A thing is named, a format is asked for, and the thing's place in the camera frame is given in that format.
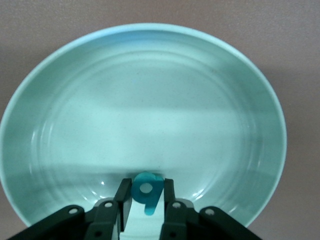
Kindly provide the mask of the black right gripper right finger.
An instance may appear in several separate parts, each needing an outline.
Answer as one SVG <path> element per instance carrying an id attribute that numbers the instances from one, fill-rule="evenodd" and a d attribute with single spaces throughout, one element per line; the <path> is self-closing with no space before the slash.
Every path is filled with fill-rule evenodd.
<path id="1" fill-rule="evenodd" d="M 164 180 L 164 223 L 161 240 L 258 240 L 259 237 L 215 206 L 199 212 L 191 201 L 176 198 L 174 181 Z"/>

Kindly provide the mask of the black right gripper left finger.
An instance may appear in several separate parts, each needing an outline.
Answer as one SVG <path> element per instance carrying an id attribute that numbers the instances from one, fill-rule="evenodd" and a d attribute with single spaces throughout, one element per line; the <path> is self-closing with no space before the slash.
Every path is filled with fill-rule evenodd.
<path id="1" fill-rule="evenodd" d="M 103 198 L 85 211 L 68 205 L 15 234 L 11 240 L 118 240 L 132 204 L 132 180 L 124 178 L 114 197 Z"/>

